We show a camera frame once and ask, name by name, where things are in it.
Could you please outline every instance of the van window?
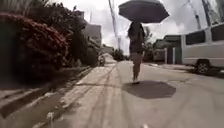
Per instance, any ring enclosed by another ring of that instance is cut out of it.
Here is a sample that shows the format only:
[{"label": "van window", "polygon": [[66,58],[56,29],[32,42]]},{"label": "van window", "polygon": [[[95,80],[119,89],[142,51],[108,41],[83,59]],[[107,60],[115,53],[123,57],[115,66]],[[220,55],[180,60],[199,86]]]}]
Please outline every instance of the van window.
[{"label": "van window", "polygon": [[211,32],[213,41],[224,40],[224,24],[211,28]]},{"label": "van window", "polygon": [[205,42],[205,32],[204,31],[191,33],[186,36],[186,44],[187,45],[201,44],[204,42]]}]

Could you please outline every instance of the car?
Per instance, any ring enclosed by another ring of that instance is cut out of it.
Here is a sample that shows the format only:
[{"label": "car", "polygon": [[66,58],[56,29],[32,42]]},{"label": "car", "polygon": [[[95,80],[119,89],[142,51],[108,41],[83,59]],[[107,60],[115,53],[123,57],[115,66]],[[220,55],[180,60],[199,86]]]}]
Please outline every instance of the car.
[{"label": "car", "polygon": [[224,69],[224,24],[181,36],[182,62],[194,66],[199,74],[218,73]]}]

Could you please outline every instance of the shrub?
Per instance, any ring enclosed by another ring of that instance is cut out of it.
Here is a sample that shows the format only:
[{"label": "shrub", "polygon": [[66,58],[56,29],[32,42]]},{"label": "shrub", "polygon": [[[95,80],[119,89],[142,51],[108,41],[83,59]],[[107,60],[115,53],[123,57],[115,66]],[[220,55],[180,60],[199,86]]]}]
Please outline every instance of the shrub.
[{"label": "shrub", "polygon": [[56,30],[19,15],[0,13],[0,19],[0,23],[16,31],[12,47],[15,75],[28,79],[49,78],[66,64],[68,43]]}]

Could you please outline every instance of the black umbrella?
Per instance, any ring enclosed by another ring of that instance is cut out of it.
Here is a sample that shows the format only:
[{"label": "black umbrella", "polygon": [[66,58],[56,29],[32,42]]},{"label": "black umbrella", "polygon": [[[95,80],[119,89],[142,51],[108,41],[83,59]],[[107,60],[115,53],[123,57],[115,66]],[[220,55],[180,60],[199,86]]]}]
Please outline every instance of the black umbrella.
[{"label": "black umbrella", "polygon": [[160,23],[169,16],[158,0],[130,0],[119,6],[119,14],[142,23]]}]

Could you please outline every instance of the shorts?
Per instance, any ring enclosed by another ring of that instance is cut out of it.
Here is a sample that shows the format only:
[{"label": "shorts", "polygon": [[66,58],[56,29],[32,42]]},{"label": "shorts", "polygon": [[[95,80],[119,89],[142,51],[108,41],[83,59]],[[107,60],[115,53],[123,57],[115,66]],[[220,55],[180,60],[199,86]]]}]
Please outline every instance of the shorts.
[{"label": "shorts", "polygon": [[133,64],[141,64],[142,63],[142,58],[143,58],[143,54],[139,54],[139,53],[131,53],[130,54],[131,60],[133,61]]}]

